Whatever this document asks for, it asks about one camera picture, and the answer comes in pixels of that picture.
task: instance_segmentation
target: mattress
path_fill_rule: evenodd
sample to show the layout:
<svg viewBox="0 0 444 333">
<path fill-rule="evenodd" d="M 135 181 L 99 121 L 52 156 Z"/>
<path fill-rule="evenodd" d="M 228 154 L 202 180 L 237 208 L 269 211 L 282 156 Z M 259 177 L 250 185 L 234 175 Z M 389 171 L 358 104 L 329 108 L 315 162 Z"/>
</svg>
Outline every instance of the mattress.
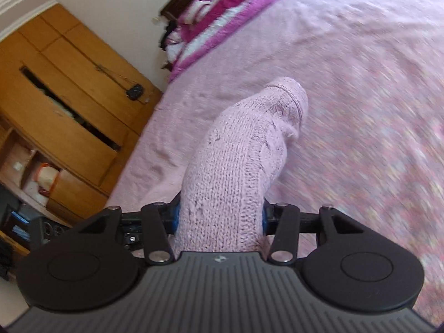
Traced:
<svg viewBox="0 0 444 333">
<path fill-rule="evenodd" d="M 444 0 L 278 0 L 167 89 L 109 204 L 139 210 L 179 190 L 199 140 L 228 106 L 277 76 L 309 118 L 267 193 L 324 202 L 412 251 L 415 309 L 444 320 Z M 299 255 L 312 248 L 301 244 Z"/>
</svg>

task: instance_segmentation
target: metal pin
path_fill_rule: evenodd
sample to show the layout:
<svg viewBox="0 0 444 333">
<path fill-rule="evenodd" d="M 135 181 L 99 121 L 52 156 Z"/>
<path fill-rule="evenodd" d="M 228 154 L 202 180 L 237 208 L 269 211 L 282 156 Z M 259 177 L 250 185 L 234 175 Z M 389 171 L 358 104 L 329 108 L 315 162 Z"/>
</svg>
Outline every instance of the metal pin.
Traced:
<svg viewBox="0 0 444 333">
<path fill-rule="evenodd" d="M 164 250 L 156 250 L 151 252 L 150 255 L 148 255 L 148 258 L 156 263 L 164 263 L 171 258 L 171 255 Z"/>
<path fill-rule="evenodd" d="M 293 259 L 293 254 L 287 252 L 286 250 L 277 250 L 271 253 L 271 259 L 274 261 L 279 261 L 281 263 L 286 263 Z"/>
</svg>

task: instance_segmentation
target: wooden wardrobe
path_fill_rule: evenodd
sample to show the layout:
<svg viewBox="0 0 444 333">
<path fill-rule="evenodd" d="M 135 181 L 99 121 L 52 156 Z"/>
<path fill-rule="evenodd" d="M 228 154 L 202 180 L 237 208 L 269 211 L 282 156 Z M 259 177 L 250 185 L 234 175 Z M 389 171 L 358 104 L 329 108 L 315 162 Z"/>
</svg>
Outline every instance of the wooden wardrobe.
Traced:
<svg viewBox="0 0 444 333">
<path fill-rule="evenodd" d="M 132 101 L 126 90 L 135 84 L 144 93 Z M 148 79 L 55 5 L 0 42 L 0 183 L 63 222 L 90 217 L 160 99 Z M 41 162 L 60 171 L 47 199 L 25 189 Z"/>
</svg>

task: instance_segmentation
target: pink knitted sweater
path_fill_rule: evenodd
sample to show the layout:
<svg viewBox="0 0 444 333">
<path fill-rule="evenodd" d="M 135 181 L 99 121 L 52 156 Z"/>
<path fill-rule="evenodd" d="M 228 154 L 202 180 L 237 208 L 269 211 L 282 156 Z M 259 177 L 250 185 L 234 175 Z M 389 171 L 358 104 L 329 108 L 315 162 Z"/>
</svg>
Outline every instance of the pink knitted sweater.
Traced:
<svg viewBox="0 0 444 333">
<path fill-rule="evenodd" d="M 299 136 L 307 110 L 305 90 L 280 77 L 222 112 L 185 172 L 176 255 L 263 246 L 264 195 L 285 164 L 287 138 Z"/>
</svg>

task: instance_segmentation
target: gray ribbed plate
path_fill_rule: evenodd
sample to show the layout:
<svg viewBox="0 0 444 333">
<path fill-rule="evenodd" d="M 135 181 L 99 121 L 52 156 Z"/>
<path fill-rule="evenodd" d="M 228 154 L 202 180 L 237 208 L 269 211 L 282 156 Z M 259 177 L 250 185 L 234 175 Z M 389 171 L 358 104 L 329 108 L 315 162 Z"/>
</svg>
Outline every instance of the gray ribbed plate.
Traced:
<svg viewBox="0 0 444 333">
<path fill-rule="evenodd" d="M 31 308 L 10 333 L 429 333 L 403 309 L 379 316 L 333 308 L 313 296 L 290 268 L 259 253 L 183 253 L 149 268 L 121 300 L 92 312 Z"/>
</svg>

